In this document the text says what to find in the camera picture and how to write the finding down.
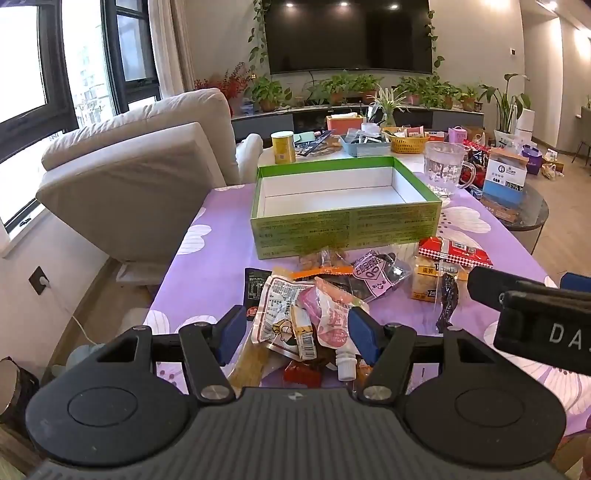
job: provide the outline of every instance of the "white wall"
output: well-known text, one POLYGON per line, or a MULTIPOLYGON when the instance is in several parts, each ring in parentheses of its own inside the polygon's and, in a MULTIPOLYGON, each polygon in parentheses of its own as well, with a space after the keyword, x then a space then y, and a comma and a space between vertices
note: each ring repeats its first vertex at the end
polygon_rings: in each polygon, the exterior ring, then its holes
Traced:
POLYGON ((563 101, 563 45, 559 18, 523 17, 525 92, 535 110, 534 137, 552 147, 558 143, 563 101))
MULTIPOLYGON (((444 80, 458 85, 480 82, 502 87, 505 73, 524 73, 524 39, 519 0, 431 0, 433 24, 439 35, 437 54, 446 58, 439 70, 444 80), (511 49, 517 51, 511 55, 511 49)), ((187 24, 195 75, 224 74, 247 61, 253 20, 252 0, 193 0, 187 2, 187 24)), ((314 72, 315 79, 331 72, 314 72)), ((382 82, 395 85, 399 75, 382 82)), ((295 92, 310 80, 308 73, 276 75, 295 92)), ((512 93, 523 91, 523 78, 511 82, 512 93)), ((494 129, 496 108, 485 105, 486 125, 494 129)))
POLYGON ((581 120, 576 118, 576 115, 581 113, 581 106, 587 104, 587 95, 591 95, 591 42, 568 20, 561 18, 560 25, 564 83, 556 147, 559 150, 574 152, 581 140, 581 120))
POLYGON ((47 289, 38 296, 28 282, 41 266, 52 288, 73 312, 108 256, 49 214, 0 258, 0 358, 41 378, 70 316, 47 289))

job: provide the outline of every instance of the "window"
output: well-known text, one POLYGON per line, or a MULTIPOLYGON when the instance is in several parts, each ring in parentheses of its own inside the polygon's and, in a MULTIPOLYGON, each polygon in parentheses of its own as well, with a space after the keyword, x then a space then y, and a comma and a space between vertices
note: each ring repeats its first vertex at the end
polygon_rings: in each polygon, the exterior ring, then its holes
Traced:
POLYGON ((64 49, 80 127, 115 115, 109 87, 100 0, 62 0, 64 49))
POLYGON ((141 100, 160 99, 147 0, 101 2, 109 81, 116 110, 123 113, 141 100))
POLYGON ((45 173, 41 156, 58 136, 59 134, 54 134, 39 140, 0 164, 0 219, 4 220, 7 227, 9 221, 16 226, 38 205, 31 199, 35 198, 45 173))
POLYGON ((0 220, 9 231, 38 205, 43 151, 77 128, 60 5, 8 0, 0 7, 0 44, 10 46, 0 48, 0 220))

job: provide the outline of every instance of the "wall outlet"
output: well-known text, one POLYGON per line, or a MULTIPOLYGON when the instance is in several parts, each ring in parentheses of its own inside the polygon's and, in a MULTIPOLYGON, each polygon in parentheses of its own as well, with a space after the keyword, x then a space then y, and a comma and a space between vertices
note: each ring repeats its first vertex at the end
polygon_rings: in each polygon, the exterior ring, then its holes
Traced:
POLYGON ((41 277, 47 278, 47 275, 45 275, 41 267, 37 267, 33 272, 33 275, 29 277, 29 283, 35 289, 37 295, 41 295, 43 293, 43 290, 45 290, 45 285, 41 285, 39 283, 39 279, 41 277))

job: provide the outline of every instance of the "green plant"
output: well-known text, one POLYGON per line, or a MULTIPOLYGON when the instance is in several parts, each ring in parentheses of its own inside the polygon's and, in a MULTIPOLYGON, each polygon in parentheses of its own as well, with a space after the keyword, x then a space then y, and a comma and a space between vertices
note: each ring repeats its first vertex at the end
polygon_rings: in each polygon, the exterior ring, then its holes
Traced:
MULTIPOLYGON (((427 16, 429 17, 429 21, 425 25, 426 29, 428 30, 427 36, 431 39, 431 49, 434 52, 436 52, 437 51, 436 42, 437 42, 437 39, 439 38, 439 36, 433 34, 433 30, 435 30, 435 27, 433 26, 433 17, 435 17, 435 10, 429 10, 427 16)), ((443 61, 445 61, 445 58, 442 57, 441 55, 438 55, 437 58, 435 59, 435 61, 433 62, 434 69, 437 70, 441 66, 441 63, 443 61)))
POLYGON ((476 95, 478 95, 478 91, 474 87, 465 86, 464 88, 460 89, 459 93, 459 100, 468 100, 470 98, 476 99, 476 95))
POLYGON ((254 43, 248 61, 250 62, 250 71, 254 73, 257 67, 261 67, 268 57, 267 36, 265 34, 265 13, 271 6, 271 0, 252 0, 256 21, 256 27, 251 30, 251 36, 248 37, 248 43, 254 43))
POLYGON ((269 80, 267 76, 257 78, 246 91, 254 102, 267 101, 277 105, 283 105, 291 100, 292 93, 289 88, 283 90, 277 80, 269 80))
POLYGON ((377 90, 379 88, 379 83, 383 79, 384 77, 378 78, 370 73, 362 73, 357 75, 357 77, 354 79, 352 90, 359 93, 377 90))
POLYGON ((490 103, 494 97, 496 100, 496 114, 498 120, 498 129, 503 133, 510 133, 511 122, 513 118, 513 110, 517 107, 517 118, 521 117, 523 108, 531 109, 530 98, 522 93, 520 95, 513 95, 509 97, 509 82, 513 77, 517 77, 518 73, 507 73, 505 80, 507 87, 505 93, 502 93, 498 88, 491 87, 488 85, 480 85, 480 88, 484 89, 484 92, 478 98, 478 101, 482 100, 486 96, 487 103, 490 103))
POLYGON ((333 93, 347 93, 355 88, 355 77, 345 70, 343 73, 322 80, 320 86, 329 95, 333 93))
POLYGON ((461 92, 461 90, 458 87, 456 87, 455 85, 452 85, 449 82, 442 83, 439 91, 444 97, 451 97, 451 98, 456 98, 458 95, 460 95, 460 92, 461 92))
POLYGON ((406 92, 407 95, 418 95, 421 93, 422 86, 420 83, 421 77, 401 77, 397 92, 406 92))
POLYGON ((383 124, 388 127, 395 127, 394 110, 398 109, 404 112, 403 103, 406 100, 407 92, 398 93, 396 89, 379 87, 375 96, 372 96, 375 104, 384 111, 386 118, 383 124))

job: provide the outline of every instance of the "yellow canister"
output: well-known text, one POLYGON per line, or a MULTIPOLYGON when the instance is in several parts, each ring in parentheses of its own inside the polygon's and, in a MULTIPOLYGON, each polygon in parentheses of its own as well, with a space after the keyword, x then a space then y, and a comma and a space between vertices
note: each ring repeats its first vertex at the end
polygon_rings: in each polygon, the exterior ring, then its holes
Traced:
POLYGON ((296 148, 294 147, 294 133, 290 131, 271 134, 275 163, 284 165, 296 162, 296 148))

